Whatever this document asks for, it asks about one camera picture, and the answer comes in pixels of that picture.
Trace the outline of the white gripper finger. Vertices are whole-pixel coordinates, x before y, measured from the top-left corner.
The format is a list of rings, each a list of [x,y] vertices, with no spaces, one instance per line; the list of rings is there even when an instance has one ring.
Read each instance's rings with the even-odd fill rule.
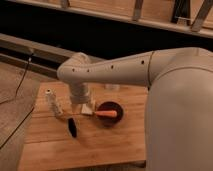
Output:
[[[92,115],[95,110],[95,101],[91,100],[90,102],[82,105],[82,113],[85,115]]]
[[[82,108],[81,104],[71,104],[72,113],[74,115],[80,114],[81,108]]]

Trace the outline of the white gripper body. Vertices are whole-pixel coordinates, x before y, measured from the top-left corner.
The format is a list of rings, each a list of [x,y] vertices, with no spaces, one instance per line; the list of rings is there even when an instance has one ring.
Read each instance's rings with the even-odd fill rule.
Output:
[[[86,83],[74,83],[69,85],[70,99],[74,104],[84,104],[91,100],[89,86]]]

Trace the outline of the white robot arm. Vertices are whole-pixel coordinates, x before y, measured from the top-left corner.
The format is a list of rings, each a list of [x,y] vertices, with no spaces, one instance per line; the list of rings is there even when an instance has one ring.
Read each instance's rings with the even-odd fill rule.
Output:
[[[90,83],[145,86],[147,171],[213,171],[213,52],[153,50],[92,63],[75,53],[57,69],[71,101],[90,100]]]

